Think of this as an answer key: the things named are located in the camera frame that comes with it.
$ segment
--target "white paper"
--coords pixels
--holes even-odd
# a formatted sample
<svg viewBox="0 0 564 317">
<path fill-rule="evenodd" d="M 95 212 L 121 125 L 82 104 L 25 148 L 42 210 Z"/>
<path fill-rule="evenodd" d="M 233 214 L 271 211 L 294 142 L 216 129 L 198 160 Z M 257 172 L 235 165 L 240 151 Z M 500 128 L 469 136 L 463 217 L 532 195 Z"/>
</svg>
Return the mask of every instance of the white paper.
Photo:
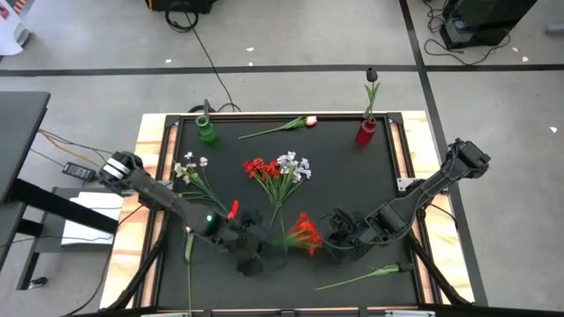
<svg viewBox="0 0 564 317">
<path fill-rule="evenodd" d="M 71 198 L 70 200 L 87 208 L 91 208 L 94 211 L 106 217 L 111 217 L 115 220 L 119 219 L 120 214 L 122 213 L 123 198 L 116 194 L 81 192 L 78 197 Z M 64 222 L 63 238 L 61 239 L 61 245 L 63 246 L 78 243 L 110 245 L 113 243 L 113 241 L 113 234 L 101 232 L 99 230 L 87 227 L 85 225 L 79 225 L 69 220 L 66 220 Z"/>
</svg>

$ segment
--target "cable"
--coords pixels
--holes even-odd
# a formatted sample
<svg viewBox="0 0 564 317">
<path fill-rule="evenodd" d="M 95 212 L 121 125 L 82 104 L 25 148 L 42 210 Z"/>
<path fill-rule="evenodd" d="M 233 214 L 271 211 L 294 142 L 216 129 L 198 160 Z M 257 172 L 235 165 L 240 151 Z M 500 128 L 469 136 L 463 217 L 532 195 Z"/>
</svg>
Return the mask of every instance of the cable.
<svg viewBox="0 0 564 317">
<path fill-rule="evenodd" d="M 84 157 L 84 156 L 82 156 L 82 155 L 80 155 L 80 154 L 77 154 L 77 153 L 75 153 L 75 152 L 73 152 L 73 151 L 71 151 L 71 150 L 67 150 L 67 149 L 63 148 L 61 145 L 57 144 L 57 143 L 51 138 L 51 136 L 47 135 L 47 133 L 45 133 L 45 132 L 43 132 L 43 131 L 39 131 L 39 133 L 41 133 L 45 138 L 47 138 L 47 140 L 48 140 L 49 142 L 51 142 L 57 149 L 59 149 L 59 150 L 61 150 L 61 151 L 65 151 L 65 152 L 69 153 L 70 155 L 72 155 L 72 156 L 74 156 L 74 157 L 77 157 L 77 158 L 79 158 L 79 159 L 83 159 L 83 160 L 85 160 L 86 162 L 89 162 L 89 163 L 93 164 L 93 165 L 96 166 L 96 167 L 100 167 L 100 165 L 98 165 L 97 163 L 95 163 L 95 162 L 92 161 L 91 159 L 86 158 L 86 157 Z"/>
<path fill-rule="evenodd" d="M 431 206 L 435 207 L 437 210 L 444 212 L 445 214 L 449 215 L 449 217 L 452 218 L 452 220 L 455 222 L 455 227 L 458 229 L 458 222 L 456 221 L 456 218 L 453 214 L 451 214 L 450 212 L 444 210 L 443 208 L 435 205 L 434 203 L 430 204 Z"/>
<path fill-rule="evenodd" d="M 36 150 L 34 150 L 34 149 L 31 149 L 31 148 L 29 149 L 29 151 L 32 151 L 33 153 L 35 153 L 35 154 L 37 154 L 37 155 L 39 155 L 39 156 L 42 156 L 43 158 L 48 159 L 48 160 L 50 160 L 51 162 L 53 162 L 53 163 L 59 165 L 60 167 L 64 168 L 64 165 L 63 165 L 63 164 L 61 164 L 61 163 L 55 161 L 54 159 L 48 157 L 47 155 L 45 155 L 45 154 L 43 154 L 43 153 L 41 153 L 41 152 L 38 152 L 38 151 L 36 151 Z"/>
<path fill-rule="evenodd" d="M 431 4 L 429 4 L 430 0 L 423 0 L 423 4 L 429 8 L 429 11 L 427 12 L 427 16 L 429 17 L 429 20 L 427 22 L 427 29 L 429 30 L 429 32 L 431 33 L 437 33 L 438 31 L 441 30 L 441 28 L 444 26 L 445 24 L 445 20 L 443 18 L 441 18 L 440 15 L 435 16 L 434 14 L 436 12 L 443 12 L 444 9 L 447 7 L 447 3 L 448 1 L 445 0 L 445 2 L 442 5 L 441 9 L 433 9 L 433 7 L 431 6 Z M 433 21 L 434 20 L 439 20 L 441 23 L 438 26 L 433 26 Z M 490 56 L 490 54 L 492 54 L 496 49 L 498 48 L 503 48 L 506 47 L 510 42 L 511 42 L 511 36 L 508 34 L 508 42 L 505 44 L 501 44 L 498 45 L 496 47 L 490 48 L 488 49 L 488 51 L 486 52 L 486 54 L 484 55 L 484 57 L 482 57 L 480 60 L 477 60 L 476 62 L 472 62 L 472 63 L 467 63 L 465 61 L 463 61 L 460 57 L 456 56 L 455 54 L 463 54 L 464 52 L 462 51 L 455 51 L 455 50 L 450 50 L 448 48 L 446 48 L 445 46 L 443 46 L 439 41 L 435 40 L 435 39 L 428 39 L 425 41 L 425 44 L 423 45 L 423 50 L 425 51 L 425 53 L 427 53 L 430 56 L 450 56 L 452 58 L 455 58 L 456 60 L 458 60 L 462 65 L 464 66 L 473 66 L 479 63 L 484 62 L 488 56 Z M 435 43 L 436 45 L 438 45 L 440 48 L 444 49 L 446 52 L 448 53 L 431 53 L 428 50 L 428 44 L 430 42 Z"/>
<path fill-rule="evenodd" d="M 137 207 L 135 210 L 133 210 L 129 215 L 127 215 L 124 219 L 122 219 L 122 221 L 119 222 L 119 224 L 117 224 L 117 226 L 119 227 L 121 224 L 123 224 L 125 222 L 125 220 L 129 219 L 131 216 L 133 216 L 136 212 L 138 212 L 141 207 L 143 207 L 142 204 L 139 205 L 139 207 Z"/>
<path fill-rule="evenodd" d="M 490 56 L 490 54 L 492 54 L 492 52 L 494 52 L 496 49 L 498 48 L 503 48 L 506 47 L 510 42 L 511 42 L 511 35 L 508 34 L 508 42 L 505 44 L 501 44 L 498 45 L 496 47 L 490 48 L 487 50 L 486 54 L 484 55 L 484 57 L 482 57 L 481 59 L 477 60 L 476 62 L 472 62 L 472 63 L 467 63 L 465 61 L 463 61 L 462 59 L 460 59 L 458 56 L 452 54 L 452 53 L 456 53 L 456 54 L 462 54 L 463 52 L 456 52 L 456 51 L 452 51 L 452 50 L 448 50 L 447 48 L 445 48 L 441 43 L 439 43 L 437 40 L 434 39 L 428 39 L 427 41 L 425 41 L 425 45 L 423 46 L 423 49 L 425 50 L 425 53 L 431 55 L 431 56 L 450 56 L 453 57 L 455 59 L 457 59 L 462 65 L 464 66 L 473 66 L 479 63 L 484 62 L 488 56 Z M 437 44 L 438 46 L 440 46 L 442 49 L 444 49 L 447 52 L 451 52 L 451 53 L 431 53 L 429 52 L 429 50 L 427 49 L 427 44 L 429 42 L 433 42 L 435 44 Z"/>
<path fill-rule="evenodd" d="M 109 237 L 106 237 L 106 238 L 99 237 L 99 238 L 94 238 L 94 239 L 67 238 L 67 237 L 56 237 L 56 236 L 42 236 L 42 237 L 25 238 L 25 239 L 22 239 L 22 240 L 15 240 L 15 241 L 12 241 L 12 242 L 10 242 L 10 243 L 6 243 L 6 244 L 0 246 L 0 248 L 11 246 L 11 245 L 14 244 L 14 243 L 25 242 L 25 241 L 29 241 L 29 240 L 35 240 L 35 239 L 45 239 L 45 238 L 52 238 L 52 239 L 71 239 L 71 240 L 83 240 L 83 241 L 93 242 L 93 241 L 97 241 L 97 240 L 109 240 L 109 239 L 113 238 L 113 236 L 109 236 Z"/>
<path fill-rule="evenodd" d="M 180 26 L 177 22 L 170 20 L 170 18 L 168 17 L 168 14 L 170 13 L 170 11 L 172 9 L 175 9 L 176 7 L 182 7 L 182 8 L 185 9 L 184 15 L 186 16 L 186 19 L 190 23 L 190 26 Z M 227 106 L 231 106 L 231 109 L 233 110 L 233 112 L 235 112 L 235 109 L 239 110 L 239 112 L 240 112 L 241 109 L 237 105 L 234 104 L 233 98 L 231 98 L 231 93 L 229 93 L 229 90 L 227 89 L 226 85 L 223 83 L 223 80 L 221 80 L 221 77 L 219 76 L 218 70 L 215 68 L 215 64 L 213 63 L 212 58 L 208 54 L 208 50 L 205 49 L 205 45 L 203 44 L 202 39 L 200 39 L 200 35 L 198 35 L 198 33 L 196 31 L 196 25 L 197 25 L 197 22 L 199 20 L 198 14 L 197 14 L 197 12 L 194 12 L 194 14 L 196 16 L 196 20 L 194 21 L 194 23 L 192 23 L 192 20 L 190 19 L 190 16 L 188 15 L 188 8 L 189 7 L 190 7 L 190 3 L 188 1 L 178 1 L 178 2 L 171 3 L 167 7 L 166 20 L 167 20 L 168 26 L 170 26 L 171 29 L 173 29 L 175 32 L 178 32 L 178 33 L 186 33 L 188 31 L 194 31 L 194 35 L 196 36 L 197 41 L 200 43 L 200 46 L 202 47 L 202 50 L 204 51 L 205 56 L 208 58 L 208 61 L 210 61 L 210 65 L 211 65 L 211 68 L 213 69 L 213 73 L 218 78 L 219 83 L 223 86 L 223 89 L 226 91 L 227 97 L 229 98 L 229 102 L 226 103 L 225 105 L 221 106 L 218 109 L 218 112 L 221 111 L 221 109 L 223 109 L 224 107 L 227 107 Z"/>
<path fill-rule="evenodd" d="M 104 269 L 102 270 L 102 278 L 98 282 L 98 286 L 96 286 L 96 290 L 94 290 L 94 293 L 92 294 L 92 296 L 83 305 L 74 309 L 71 312 L 64 314 L 63 316 L 71 316 L 74 313 L 81 311 L 84 307 L 86 307 L 88 304 L 90 304 L 90 302 L 92 302 L 92 300 L 96 297 L 96 294 L 98 294 L 98 291 L 100 290 L 100 287 L 102 286 L 102 283 L 104 283 L 104 272 L 106 272 L 106 270 L 108 269 L 109 259 L 111 259 L 111 257 L 112 257 L 112 252 L 110 251 L 109 254 L 108 254 L 108 258 L 106 259 L 106 263 L 104 264 Z"/>
<path fill-rule="evenodd" d="M 51 138 L 53 138 L 55 141 L 57 141 L 57 142 L 59 142 L 59 143 L 68 144 L 68 145 L 74 145 L 74 146 L 78 146 L 78 147 L 81 147 L 81 148 L 84 148 L 84 149 L 91 150 L 91 151 L 93 151 L 94 153 L 98 154 L 98 156 L 102 159 L 103 162 L 106 161 L 106 158 L 104 158 L 104 156 L 101 155 L 100 152 L 107 153 L 107 154 L 110 154 L 110 155 L 114 154 L 112 151 L 97 149 L 97 148 L 94 148 L 94 147 L 92 147 L 92 146 L 86 146 L 86 145 L 83 145 L 83 144 L 74 143 L 74 142 L 72 142 L 72 141 L 69 141 L 69 140 L 63 138 L 62 136 L 58 136 L 58 135 L 56 135 L 55 133 L 49 132 L 49 131 L 44 130 L 44 129 L 40 129 L 40 131 L 41 131 L 41 132 L 44 132 L 44 133 L 47 133 L 49 136 L 51 136 Z"/>
<path fill-rule="evenodd" d="M 124 219 L 122 219 L 122 221 L 120 221 L 117 226 L 119 227 L 121 224 L 123 224 L 127 219 L 129 219 L 131 216 L 133 216 L 138 210 L 141 209 L 141 207 L 143 207 L 142 204 L 140 204 L 135 210 L 133 210 L 129 215 L 127 215 L 127 217 L 125 217 Z M 96 286 L 96 289 L 94 290 L 94 293 L 92 294 L 92 296 L 81 306 L 79 306 L 78 308 L 74 309 L 71 312 L 68 312 L 66 314 L 64 314 L 63 316 L 71 316 L 74 313 L 77 313 L 79 311 L 81 311 L 82 309 L 84 309 L 88 304 L 90 304 L 90 302 L 93 301 L 94 297 L 96 297 L 96 294 L 98 294 L 98 291 L 100 291 L 100 287 L 102 286 L 102 283 L 104 282 L 104 272 L 106 272 L 106 270 L 108 269 L 108 265 L 109 265 L 109 260 L 112 257 L 112 253 L 110 252 L 108 254 L 108 258 L 106 259 L 106 264 L 104 264 L 104 270 L 102 270 L 102 276 L 100 281 L 98 282 L 98 286 Z"/>
<path fill-rule="evenodd" d="M 427 17 L 429 18 L 429 21 L 427 22 L 427 29 L 429 29 L 431 33 L 437 33 L 439 30 L 441 30 L 442 25 L 444 25 L 445 23 L 445 20 L 441 18 L 441 13 L 447 7 L 448 0 L 444 1 L 441 9 L 433 9 L 431 4 L 429 4 L 429 1 L 431 0 L 423 0 L 423 4 L 426 5 L 427 8 L 429 8 L 429 12 L 427 12 Z M 438 26 L 433 26 L 433 21 L 436 19 L 441 23 Z"/>
</svg>

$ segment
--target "black stand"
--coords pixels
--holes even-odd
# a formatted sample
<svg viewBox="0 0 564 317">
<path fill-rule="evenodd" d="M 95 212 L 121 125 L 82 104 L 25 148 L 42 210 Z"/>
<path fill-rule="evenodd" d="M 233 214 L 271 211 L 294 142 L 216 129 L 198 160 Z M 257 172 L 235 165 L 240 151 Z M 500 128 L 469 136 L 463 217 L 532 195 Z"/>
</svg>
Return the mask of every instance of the black stand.
<svg viewBox="0 0 564 317">
<path fill-rule="evenodd" d="M 16 210 L 18 210 L 18 213 L 23 215 L 26 206 L 30 205 L 35 208 L 44 210 L 51 215 L 56 215 L 63 219 L 67 219 L 77 224 L 85 225 L 96 230 L 112 234 L 117 230 L 118 222 L 116 220 L 101 215 L 94 210 L 71 202 L 68 199 L 65 199 L 54 193 L 50 193 L 47 190 L 39 188 L 34 184 L 20 179 L 16 179 L 13 182 L 11 191 L 8 194 L 8 200 L 9 202 L 4 204 L 4 207 L 6 208 L 5 212 L 16 212 Z M 21 218 L 21 215 L 19 216 L 19 220 L 14 219 L 14 221 L 18 221 L 15 225 L 15 232 L 29 235 L 35 238 L 40 238 L 42 235 L 53 235 L 52 232 L 44 232 L 44 223 L 47 218 L 47 214 L 43 216 L 41 223 L 23 219 Z M 27 256 L 23 272 L 16 287 L 16 289 L 19 291 L 42 287 L 48 281 L 48 279 L 44 276 L 32 280 L 33 271 L 35 269 L 37 261 L 39 260 L 39 255 L 41 254 L 41 251 L 38 251 L 38 243 L 39 239 L 33 240 L 31 250 L 29 252 L 29 255 Z"/>
<path fill-rule="evenodd" d="M 35 208 L 44 210 L 48 213 L 63 217 L 67 220 L 80 225 L 85 225 L 96 230 L 107 233 L 115 233 L 117 230 L 117 221 L 101 215 L 100 213 L 73 203 L 58 195 L 49 193 L 47 190 L 39 188 L 34 184 L 28 183 L 21 179 L 16 179 L 11 185 L 9 200 L 20 201 Z M 18 232 L 29 234 L 27 232 L 38 232 L 42 225 L 33 221 L 26 220 L 21 222 L 22 230 L 18 226 Z"/>
</svg>

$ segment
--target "gray floor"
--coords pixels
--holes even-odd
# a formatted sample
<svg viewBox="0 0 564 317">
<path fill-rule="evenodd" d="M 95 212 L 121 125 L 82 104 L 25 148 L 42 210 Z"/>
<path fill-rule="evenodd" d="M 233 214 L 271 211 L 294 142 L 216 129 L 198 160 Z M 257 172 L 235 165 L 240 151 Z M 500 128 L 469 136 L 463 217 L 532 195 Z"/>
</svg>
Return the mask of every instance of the gray floor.
<svg viewBox="0 0 564 317">
<path fill-rule="evenodd" d="M 431 36 L 427 8 L 420 0 L 408 3 L 422 44 Z M 511 44 L 486 64 L 523 64 L 523 56 L 527 63 L 564 63 L 564 37 L 544 34 L 545 25 L 557 21 L 564 21 L 562 2 L 539 0 L 512 32 Z M 137 0 L 36 0 L 27 22 L 34 37 L 22 54 L 5 57 L 0 70 L 208 66 L 193 33 L 172 32 L 161 14 Z M 198 31 L 218 66 L 414 65 L 397 0 L 221 0 L 202 17 Z M 464 58 L 471 61 L 483 52 L 473 48 Z M 424 60 L 455 64 L 448 57 L 424 55 Z M 377 109 L 427 109 L 416 72 L 380 76 Z M 222 78 L 246 111 L 361 110 L 366 103 L 361 72 Z M 564 158 L 564 71 L 429 73 L 429 79 L 447 140 L 471 139 L 493 157 L 483 179 L 461 184 L 490 305 L 564 310 L 559 243 L 564 173 L 558 167 Z M 226 102 L 213 75 L 0 77 L 0 90 L 51 92 L 44 129 L 112 150 L 133 150 L 143 113 L 182 112 L 204 98 L 213 105 Z M 41 137 L 33 148 L 71 160 Z M 80 185 L 32 153 L 20 177 L 44 188 Z M 26 214 L 40 216 L 35 210 Z M 42 255 L 35 275 L 47 276 L 49 285 L 14 291 L 28 249 L 26 243 L 14 245 L 0 272 L 5 316 L 55 316 L 79 306 L 94 290 L 106 259 Z"/>
</svg>

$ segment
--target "green flower stem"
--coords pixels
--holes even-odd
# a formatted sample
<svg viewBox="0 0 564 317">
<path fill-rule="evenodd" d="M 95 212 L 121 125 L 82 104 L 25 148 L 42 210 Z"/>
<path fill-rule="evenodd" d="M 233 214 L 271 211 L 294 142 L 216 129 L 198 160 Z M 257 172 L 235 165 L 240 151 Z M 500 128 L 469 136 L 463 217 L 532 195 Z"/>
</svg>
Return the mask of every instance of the green flower stem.
<svg viewBox="0 0 564 317">
<path fill-rule="evenodd" d="M 383 268 L 376 269 L 374 272 L 368 273 L 365 276 L 355 277 L 353 279 L 350 279 L 350 280 L 347 280 L 347 281 L 344 281 L 344 282 L 341 282 L 341 283 L 331 284 L 331 285 L 327 285 L 327 286 L 324 286 L 324 287 L 316 288 L 315 290 L 316 291 L 326 290 L 326 289 L 336 287 L 336 286 L 340 286 L 340 285 L 343 285 L 343 284 L 349 284 L 349 283 L 352 283 L 352 282 L 356 282 L 356 281 L 359 281 L 363 278 L 367 278 L 367 277 L 371 277 L 371 276 L 385 276 L 385 275 L 388 275 L 390 273 L 395 273 L 395 272 L 398 272 L 398 271 L 399 271 L 399 266 L 397 266 L 397 264 L 387 265 Z"/>
<path fill-rule="evenodd" d="M 275 129 L 269 129 L 266 131 L 262 131 L 262 132 L 257 132 L 248 136 L 239 136 L 237 137 L 239 140 L 244 139 L 244 138 L 249 138 L 249 137 L 253 137 L 253 136 L 261 136 L 267 133 L 271 133 L 271 132 L 276 132 L 276 131 L 280 131 L 283 129 L 296 129 L 296 128 L 300 128 L 306 125 L 306 119 L 304 119 L 303 117 L 298 117 L 293 119 L 292 121 L 288 122 L 287 124 L 275 128 Z"/>
</svg>

